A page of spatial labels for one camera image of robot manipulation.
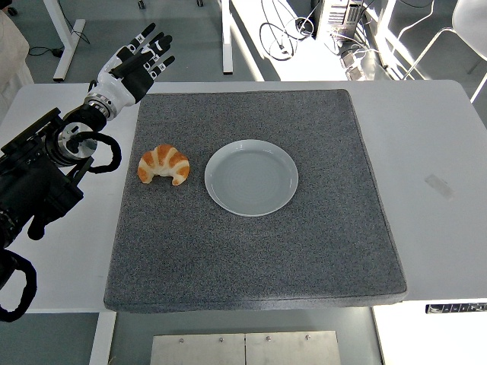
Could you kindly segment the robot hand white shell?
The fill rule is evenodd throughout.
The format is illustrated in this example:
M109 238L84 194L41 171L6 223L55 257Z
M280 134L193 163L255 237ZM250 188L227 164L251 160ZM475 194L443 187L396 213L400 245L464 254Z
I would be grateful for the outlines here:
M113 119L147 94L155 79L175 60L166 54L172 36L160 32L150 37L155 28L156 24L149 24L113 54L88 91L84 99L87 105Z

